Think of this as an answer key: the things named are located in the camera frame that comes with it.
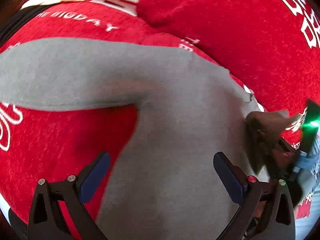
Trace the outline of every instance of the green light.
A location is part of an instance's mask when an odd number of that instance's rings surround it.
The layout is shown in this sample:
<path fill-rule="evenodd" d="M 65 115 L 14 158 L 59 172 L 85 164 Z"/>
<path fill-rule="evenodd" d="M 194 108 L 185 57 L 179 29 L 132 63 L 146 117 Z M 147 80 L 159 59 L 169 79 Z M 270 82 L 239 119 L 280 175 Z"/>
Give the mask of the green light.
<path fill-rule="evenodd" d="M 315 121 L 312 121 L 312 122 L 308 123 L 308 126 L 310 126 L 310 127 L 319 127 L 319 123 L 315 122 Z"/>

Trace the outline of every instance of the silver bolt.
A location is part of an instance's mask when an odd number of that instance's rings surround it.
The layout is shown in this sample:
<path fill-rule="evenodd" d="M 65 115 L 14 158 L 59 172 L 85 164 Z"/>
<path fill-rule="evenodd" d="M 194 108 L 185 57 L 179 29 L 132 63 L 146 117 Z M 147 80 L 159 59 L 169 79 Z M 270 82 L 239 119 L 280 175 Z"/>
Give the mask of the silver bolt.
<path fill-rule="evenodd" d="M 70 182 L 73 182 L 75 179 L 76 179 L 76 176 L 75 176 L 75 175 L 70 175 L 70 176 L 68 177 L 68 181 L 70 181 Z"/>
<path fill-rule="evenodd" d="M 45 179 L 39 179 L 38 184 L 43 185 L 45 183 Z"/>
<path fill-rule="evenodd" d="M 285 181 L 284 181 L 283 179 L 280 179 L 280 180 L 279 180 L 279 184 L 280 184 L 281 186 L 284 186 L 284 185 L 285 185 Z"/>

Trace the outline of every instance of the gray garment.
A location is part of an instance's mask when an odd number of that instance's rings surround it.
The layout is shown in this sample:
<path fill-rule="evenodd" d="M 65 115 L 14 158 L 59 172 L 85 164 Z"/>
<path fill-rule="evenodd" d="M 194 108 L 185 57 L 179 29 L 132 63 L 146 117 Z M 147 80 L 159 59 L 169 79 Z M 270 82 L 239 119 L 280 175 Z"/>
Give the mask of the gray garment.
<path fill-rule="evenodd" d="M 33 41 L 0 57 L 5 102 L 44 110 L 138 107 L 138 126 L 98 215 L 109 239 L 212 240 L 221 233 L 237 205 L 212 158 L 223 151 L 253 174 L 244 117 L 259 110 L 228 70 L 183 49 L 85 39 Z M 265 169 L 258 178 L 268 180 Z"/>

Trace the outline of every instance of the blue gripper pad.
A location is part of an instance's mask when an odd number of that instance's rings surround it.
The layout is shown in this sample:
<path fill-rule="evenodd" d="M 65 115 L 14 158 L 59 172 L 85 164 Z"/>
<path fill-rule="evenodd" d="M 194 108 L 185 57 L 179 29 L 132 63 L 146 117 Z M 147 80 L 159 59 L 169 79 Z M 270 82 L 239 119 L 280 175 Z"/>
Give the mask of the blue gripper pad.
<path fill-rule="evenodd" d="M 91 200 L 103 177 L 110 167 L 110 156 L 104 153 L 100 160 L 96 163 L 89 175 L 85 178 L 80 186 L 79 200 L 82 204 Z"/>
<path fill-rule="evenodd" d="M 233 164 L 222 152 L 218 152 L 213 157 L 213 167 L 217 172 L 220 180 L 226 188 L 231 200 L 239 205 L 242 205 L 244 200 L 244 186 L 233 173 Z"/>

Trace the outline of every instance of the red cloth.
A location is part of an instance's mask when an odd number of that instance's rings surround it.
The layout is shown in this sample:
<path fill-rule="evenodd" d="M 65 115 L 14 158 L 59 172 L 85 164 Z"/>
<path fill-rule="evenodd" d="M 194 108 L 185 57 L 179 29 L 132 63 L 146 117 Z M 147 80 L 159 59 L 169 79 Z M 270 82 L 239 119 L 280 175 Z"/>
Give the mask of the red cloth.
<path fill-rule="evenodd" d="M 305 8 L 310 16 L 310 7 Z M 59 4 L 23 26 L 0 52 L 46 37 L 181 47 L 230 69 L 269 111 L 285 108 L 293 115 L 303 113 L 306 98 L 320 102 L 316 82 L 319 44 L 310 48 L 300 30 L 306 19 L 304 9 L 303 15 L 295 16 L 283 0 L 140 0 L 137 12 L 138 17 L 132 17 L 88 1 Z M 316 37 L 313 28 L 309 37 L 312 33 Z M 110 152 L 114 161 L 130 138 L 137 117 L 132 106 L 22 112 L 20 124 L 9 124 L 9 150 L 0 150 L 6 166 L 0 171 L 0 192 L 25 222 L 39 178 L 65 179 L 101 150 Z M 297 143 L 296 134 L 289 131 L 286 138 Z M 93 218 L 106 182 L 87 206 Z"/>

